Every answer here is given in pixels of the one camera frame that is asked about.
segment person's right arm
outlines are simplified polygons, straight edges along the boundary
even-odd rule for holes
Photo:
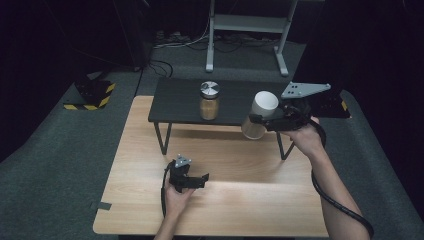
[[[314,127],[308,124],[299,130],[282,133],[288,135],[299,150],[309,158],[321,189],[343,206],[362,215],[337,174]],[[370,239],[367,229],[357,220],[336,209],[323,198],[321,198],[321,205],[325,226],[331,239]]]

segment gray carpet floor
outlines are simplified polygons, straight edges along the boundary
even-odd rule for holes
[[[213,73],[205,72],[204,50],[160,48],[152,59],[171,64],[175,78],[288,82],[304,47],[286,45],[287,78],[280,76],[271,46],[216,52]],[[76,97],[71,87],[31,138],[0,164],[0,239],[118,239],[93,232],[93,205],[101,199],[133,97],[153,95],[157,80],[170,73],[167,64],[152,61],[138,86],[141,72],[114,69],[106,79],[116,88],[107,106],[96,111],[64,110],[62,103]],[[424,239],[423,222],[360,106],[350,93],[342,97],[352,118],[321,120],[327,151],[373,224],[374,239]]]

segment hand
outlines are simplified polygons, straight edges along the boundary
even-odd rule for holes
[[[188,189],[184,193],[179,193],[167,179],[165,181],[166,216],[178,218],[184,212],[194,191],[195,189]]]
[[[318,118],[311,117],[311,119],[319,124]],[[319,134],[310,124],[295,131],[281,133],[289,136],[294,141],[296,147],[308,158],[312,158],[314,155],[325,151]]]

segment white cup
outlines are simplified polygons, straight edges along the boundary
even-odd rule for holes
[[[271,92],[261,91],[255,95],[250,114],[269,117],[274,114],[277,107],[278,98]],[[241,125],[241,131],[247,138],[256,140],[260,139],[265,134],[266,129],[261,124],[252,123],[249,116],[247,116]]]

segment forearm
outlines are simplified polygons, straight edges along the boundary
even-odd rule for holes
[[[171,240],[177,228],[178,216],[167,215],[159,228],[154,240]]]
[[[325,150],[314,153],[309,159],[321,189],[332,199],[361,215],[359,207],[341,181]],[[369,239],[368,232],[361,223],[336,209],[323,198],[321,205],[325,224],[332,239]]]

